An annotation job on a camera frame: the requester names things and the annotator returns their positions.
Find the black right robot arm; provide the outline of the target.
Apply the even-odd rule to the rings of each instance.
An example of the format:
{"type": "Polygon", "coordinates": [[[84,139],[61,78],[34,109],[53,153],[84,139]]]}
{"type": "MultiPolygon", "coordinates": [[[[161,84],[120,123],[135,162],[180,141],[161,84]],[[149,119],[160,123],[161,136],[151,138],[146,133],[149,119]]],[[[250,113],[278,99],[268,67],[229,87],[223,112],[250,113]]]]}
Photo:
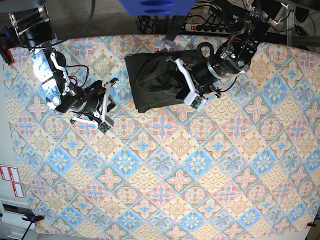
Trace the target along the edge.
{"type": "Polygon", "coordinates": [[[117,78],[97,80],[84,87],[72,82],[43,0],[2,0],[0,11],[8,13],[11,28],[4,28],[7,40],[31,52],[33,73],[41,82],[47,107],[57,114],[71,112],[70,122],[94,125],[105,134],[114,126],[108,112],[115,107],[110,96],[117,78]]]}

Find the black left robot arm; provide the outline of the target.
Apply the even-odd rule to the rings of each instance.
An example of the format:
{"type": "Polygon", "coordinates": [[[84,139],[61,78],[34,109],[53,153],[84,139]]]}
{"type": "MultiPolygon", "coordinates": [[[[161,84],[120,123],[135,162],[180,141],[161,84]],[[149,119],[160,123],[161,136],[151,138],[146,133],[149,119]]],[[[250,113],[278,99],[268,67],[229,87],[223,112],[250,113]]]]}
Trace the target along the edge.
{"type": "Polygon", "coordinates": [[[218,49],[201,42],[194,50],[195,60],[182,53],[168,57],[167,62],[175,65],[170,86],[175,98],[196,110],[203,108],[211,96],[220,98],[228,89],[215,82],[229,76],[237,78],[249,70],[258,46],[268,29],[278,23],[275,18],[283,7],[278,0],[255,0],[245,15],[225,22],[230,36],[218,49]]]}

